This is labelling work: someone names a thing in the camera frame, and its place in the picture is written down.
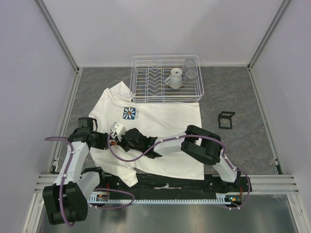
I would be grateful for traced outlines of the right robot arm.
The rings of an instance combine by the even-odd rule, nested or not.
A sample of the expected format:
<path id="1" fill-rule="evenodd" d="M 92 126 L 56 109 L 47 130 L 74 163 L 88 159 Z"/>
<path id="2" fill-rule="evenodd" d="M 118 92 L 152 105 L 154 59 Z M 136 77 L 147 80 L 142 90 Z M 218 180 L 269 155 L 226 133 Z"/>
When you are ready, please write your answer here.
<path id="1" fill-rule="evenodd" d="M 226 156 L 221 138 L 197 126 L 189 125 L 185 132 L 171 137 L 147 137 L 133 128 L 118 136 L 117 145 L 125 152 L 139 151 L 152 159 L 183 152 L 204 165 L 212 166 L 226 190 L 234 191 L 240 187 L 241 172 Z"/>

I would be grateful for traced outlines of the white t-shirt with flower print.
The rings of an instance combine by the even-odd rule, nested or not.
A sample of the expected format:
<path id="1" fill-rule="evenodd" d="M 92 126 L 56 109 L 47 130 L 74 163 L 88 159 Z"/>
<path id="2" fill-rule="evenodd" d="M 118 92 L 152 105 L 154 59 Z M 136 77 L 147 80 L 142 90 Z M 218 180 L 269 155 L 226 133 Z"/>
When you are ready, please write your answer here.
<path id="1" fill-rule="evenodd" d="M 198 103 L 133 103 L 124 82 L 105 89 L 89 117 L 97 120 L 97 130 L 101 133 L 109 133 L 117 122 L 127 130 L 137 128 L 147 137 L 172 137 L 185 131 L 189 125 L 202 126 Z M 109 150 L 95 148 L 91 148 L 90 155 L 96 166 L 118 176 L 129 187 L 138 182 L 137 170 L 172 178 L 204 179 L 204 165 L 182 151 L 151 159 L 146 156 L 138 158 L 141 152 L 125 152 L 118 145 L 112 150 L 119 159 Z"/>

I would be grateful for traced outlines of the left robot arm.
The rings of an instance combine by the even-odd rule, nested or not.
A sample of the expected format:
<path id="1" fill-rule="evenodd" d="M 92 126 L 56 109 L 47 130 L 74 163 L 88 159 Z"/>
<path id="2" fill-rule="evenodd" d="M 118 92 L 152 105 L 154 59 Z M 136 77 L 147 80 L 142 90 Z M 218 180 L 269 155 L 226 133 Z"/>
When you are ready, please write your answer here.
<path id="1" fill-rule="evenodd" d="M 69 137 L 47 137 L 47 141 L 67 144 L 63 166 L 50 186 L 43 189 L 43 200 L 51 225 L 84 221 L 88 214 L 88 199 L 93 190 L 105 189 L 107 180 L 101 167 L 83 169 L 91 148 L 105 150 L 107 133 L 97 131 L 97 120 L 91 117 L 78 119 L 78 127 Z"/>

